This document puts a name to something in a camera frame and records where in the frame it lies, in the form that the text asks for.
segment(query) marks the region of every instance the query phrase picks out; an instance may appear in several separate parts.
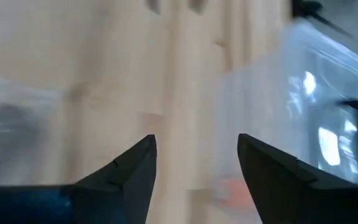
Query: wooden surface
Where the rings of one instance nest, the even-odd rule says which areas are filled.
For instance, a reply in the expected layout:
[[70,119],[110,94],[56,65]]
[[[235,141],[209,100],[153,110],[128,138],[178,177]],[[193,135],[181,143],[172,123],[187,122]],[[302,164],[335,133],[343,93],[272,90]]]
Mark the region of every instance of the wooden surface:
[[274,46],[288,6],[193,3],[0,0],[0,77],[60,95],[30,184],[78,180],[156,134],[149,223],[225,220],[197,193],[212,177],[215,83]]

